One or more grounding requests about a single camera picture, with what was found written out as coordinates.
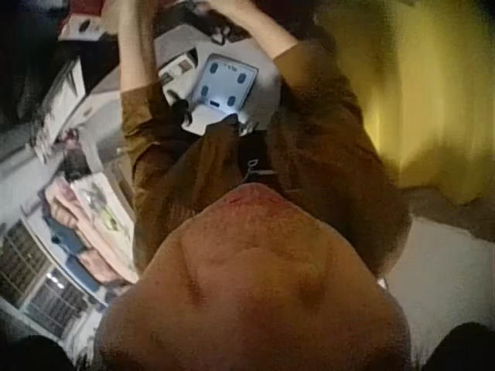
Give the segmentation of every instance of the clothing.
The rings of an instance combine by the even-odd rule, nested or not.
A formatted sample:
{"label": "clothing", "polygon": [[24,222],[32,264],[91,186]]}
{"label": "clothing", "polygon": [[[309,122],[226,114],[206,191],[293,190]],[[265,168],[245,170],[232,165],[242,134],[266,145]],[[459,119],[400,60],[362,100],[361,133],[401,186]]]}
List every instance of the clothing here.
{"label": "clothing", "polygon": [[57,222],[51,216],[43,218],[52,234],[52,242],[62,247],[69,255],[78,255],[86,250],[76,231]]}
{"label": "clothing", "polygon": [[[138,275],[135,273],[131,260],[124,254],[120,254],[119,249],[113,247],[112,244],[94,228],[91,220],[77,199],[76,194],[65,179],[62,177],[55,178],[52,184],[46,188],[45,195],[51,206],[52,215],[55,220],[65,225],[64,221],[70,219],[70,224],[74,224],[74,229],[78,232],[78,235],[84,236],[81,240],[88,246],[96,249],[117,274],[130,283],[135,283],[138,280]],[[63,220],[58,219],[61,215],[60,210],[62,208],[57,206],[62,206],[63,209],[67,211],[63,214],[70,215],[70,218],[64,217]]]}
{"label": "clothing", "polygon": [[[347,79],[314,42],[298,44],[275,65],[287,91],[262,139],[275,189],[338,230],[381,276],[400,252],[410,220]],[[159,83],[121,99],[135,187],[134,258],[143,272],[169,233],[241,184],[238,159],[246,156],[239,148],[250,138],[239,138],[226,122],[209,125],[203,137],[184,131]]]}

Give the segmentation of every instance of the dark object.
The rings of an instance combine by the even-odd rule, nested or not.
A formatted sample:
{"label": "dark object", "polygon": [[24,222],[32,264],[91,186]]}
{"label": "dark object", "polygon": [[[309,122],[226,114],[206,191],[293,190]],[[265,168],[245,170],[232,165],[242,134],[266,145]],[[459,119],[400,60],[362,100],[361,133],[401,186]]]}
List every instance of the dark object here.
{"label": "dark object", "polygon": [[247,77],[247,76],[246,76],[246,74],[245,74],[245,73],[241,73],[241,74],[239,75],[239,77],[237,78],[237,82],[238,82],[238,83],[244,83],[244,81],[246,81],[246,77]]}
{"label": "dark object", "polygon": [[227,101],[227,106],[232,107],[235,104],[235,97],[230,97]]}
{"label": "dark object", "polygon": [[74,366],[63,349],[43,336],[28,336],[9,345],[0,358],[4,371],[74,371]]}
{"label": "dark object", "polygon": [[217,70],[218,70],[218,63],[212,64],[210,68],[210,73],[213,75],[217,72]]}
{"label": "dark object", "polygon": [[89,28],[91,24],[91,21],[89,19],[85,20],[84,22],[82,22],[79,26],[79,32],[86,32],[86,30]]}
{"label": "dark object", "polygon": [[495,332],[478,323],[454,328],[435,349],[422,371],[493,371]]}

